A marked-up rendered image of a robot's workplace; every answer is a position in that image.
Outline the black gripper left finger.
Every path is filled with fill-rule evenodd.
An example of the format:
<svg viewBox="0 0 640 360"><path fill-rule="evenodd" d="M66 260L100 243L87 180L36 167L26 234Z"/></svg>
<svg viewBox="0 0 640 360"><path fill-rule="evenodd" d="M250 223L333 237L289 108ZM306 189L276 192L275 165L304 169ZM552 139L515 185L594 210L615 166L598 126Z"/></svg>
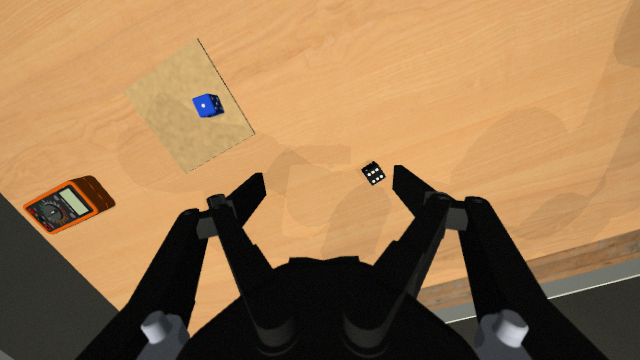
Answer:
<svg viewBox="0 0 640 360"><path fill-rule="evenodd" d="M206 247L215 236L261 341L289 341L298 326L294 296L242 228L266 195L262 172L254 173L227 197L208 197L208 210L181 212L128 303L75 360L176 360L190 338Z"/></svg>

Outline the orange digital multimeter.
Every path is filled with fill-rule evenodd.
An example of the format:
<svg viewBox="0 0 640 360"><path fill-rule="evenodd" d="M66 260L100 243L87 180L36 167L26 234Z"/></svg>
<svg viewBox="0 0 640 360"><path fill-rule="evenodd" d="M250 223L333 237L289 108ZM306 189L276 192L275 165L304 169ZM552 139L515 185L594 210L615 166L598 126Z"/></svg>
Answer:
<svg viewBox="0 0 640 360"><path fill-rule="evenodd" d="M47 233L56 234L115 206L93 176L68 180L23 205Z"/></svg>

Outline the tan textured mat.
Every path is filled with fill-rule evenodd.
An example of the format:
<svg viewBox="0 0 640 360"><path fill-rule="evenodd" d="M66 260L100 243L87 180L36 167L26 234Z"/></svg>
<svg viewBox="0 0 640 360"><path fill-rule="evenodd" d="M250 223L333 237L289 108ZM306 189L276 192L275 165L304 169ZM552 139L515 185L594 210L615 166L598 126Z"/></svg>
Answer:
<svg viewBox="0 0 640 360"><path fill-rule="evenodd" d="M123 93L185 174L256 134L198 38ZM192 98L207 93L223 114L199 117Z"/></svg>

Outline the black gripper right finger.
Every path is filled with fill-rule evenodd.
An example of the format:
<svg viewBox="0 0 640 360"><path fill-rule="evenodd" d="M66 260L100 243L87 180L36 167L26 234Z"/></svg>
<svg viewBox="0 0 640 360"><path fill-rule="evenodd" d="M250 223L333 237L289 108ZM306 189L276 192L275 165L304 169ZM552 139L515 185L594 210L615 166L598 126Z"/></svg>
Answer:
<svg viewBox="0 0 640 360"><path fill-rule="evenodd" d="M488 200L455 200L403 165L394 165L392 190L416 217L346 293L343 326L353 343L379 345L406 293L417 299L450 229L460 239L480 360L609 360L548 300Z"/></svg>

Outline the black die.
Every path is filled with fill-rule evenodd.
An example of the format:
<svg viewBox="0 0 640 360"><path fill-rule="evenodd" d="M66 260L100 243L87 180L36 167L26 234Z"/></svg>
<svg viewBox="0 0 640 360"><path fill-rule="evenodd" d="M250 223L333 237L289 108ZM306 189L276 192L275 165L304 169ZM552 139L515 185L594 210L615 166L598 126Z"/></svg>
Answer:
<svg viewBox="0 0 640 360"><path fill-rule="evenodd" d="M372 186L386 178L386 175L375 161L362 168L361 171Z"/></svg>

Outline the blue die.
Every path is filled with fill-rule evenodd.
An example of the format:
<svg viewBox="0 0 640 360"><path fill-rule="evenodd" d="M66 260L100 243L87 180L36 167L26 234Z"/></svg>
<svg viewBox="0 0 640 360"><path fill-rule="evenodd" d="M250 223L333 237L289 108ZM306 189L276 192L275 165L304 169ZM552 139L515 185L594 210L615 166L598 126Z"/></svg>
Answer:
<svg viewBox="0 0 640 360"><path fill-rule="evenodd" d="M214 117L224 113L224 109L217 95L207 93L192 98L192 101L201 118Z"/></svg>

